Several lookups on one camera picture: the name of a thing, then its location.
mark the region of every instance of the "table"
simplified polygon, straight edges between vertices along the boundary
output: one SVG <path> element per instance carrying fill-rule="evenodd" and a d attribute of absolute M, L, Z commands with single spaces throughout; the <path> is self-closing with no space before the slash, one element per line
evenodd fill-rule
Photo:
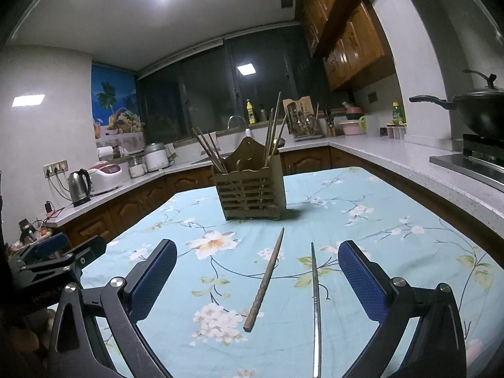
<path fill-rule="evenodd" d="M 164 238 L 178 260 L 149 316 L 138 323 L 174 377 L 312 376 L 311 250 L 321 290 L 322 374 L 339 378 L 371 338 L 369 320 L 338 266 L 339 244 L 352 239 L 391 276 L 412 286 L 451 285 L 459 304 L 468 376 L 502 342 L 504 271 L 472 241 L 389 184 L 360 168 L 284 178 L 289 218 L 226 222 L 215 187 L 176 194 L 110 242 L 83 271 L 84 288 L 125 276 Z M 243 322 L 280 229 L 279 265 L 253 331 Z M 131 376 L 104 319 L 100 329 L 118 371 Z M 385 376 L 406 352 L 416 320 Z"/>

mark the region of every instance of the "red and white appliance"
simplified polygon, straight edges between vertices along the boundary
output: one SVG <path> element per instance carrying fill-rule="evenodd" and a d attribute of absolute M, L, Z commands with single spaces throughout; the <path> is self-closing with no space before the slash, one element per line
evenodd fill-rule
<path fill-rule="evenodd" d="M 121 167 L 115 163 L 99 162 L 88 169 L 91 194 L 97 195 L 117 189 L 124 182 Z"/>

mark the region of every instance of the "silver chopstick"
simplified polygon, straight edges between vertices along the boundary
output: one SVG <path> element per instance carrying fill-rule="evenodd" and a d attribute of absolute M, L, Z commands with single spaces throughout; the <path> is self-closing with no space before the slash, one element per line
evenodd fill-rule
<path fill-rule="evenodd" d="M 318 290 L 317 258 L 312 242 L 313 277 L 313 378 L 320 378 L 322 369 L 322 324 L 320 317 L 320 294 Z"/>

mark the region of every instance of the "stainless steel kettle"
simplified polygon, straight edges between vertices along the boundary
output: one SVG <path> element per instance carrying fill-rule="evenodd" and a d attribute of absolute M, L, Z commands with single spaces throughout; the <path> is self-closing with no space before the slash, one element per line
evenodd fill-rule
<path fill-rule="evenodd" d="M 91 200 L 91 178 L 86 169 L 72 172 L 68 177 L 68 188 L 72 204 L 76 208 Z"/>

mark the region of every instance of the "electrical outlet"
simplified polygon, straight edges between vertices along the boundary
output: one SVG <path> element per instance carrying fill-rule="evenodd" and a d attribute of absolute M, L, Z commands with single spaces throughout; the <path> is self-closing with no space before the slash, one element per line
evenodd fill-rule
<path fill-rule="evenodd" d="M 44 177 L 47 177 L 47 171 L 49 170 L 49 177 L 55 176 L 56 172 L 55 170 L 58 171 L 58 173 L 65 171 L 68 171 L 68 162 L 66 160 L 51 163 L 50 165 L 44 165 L 43 167 L 44 170 Z"/>

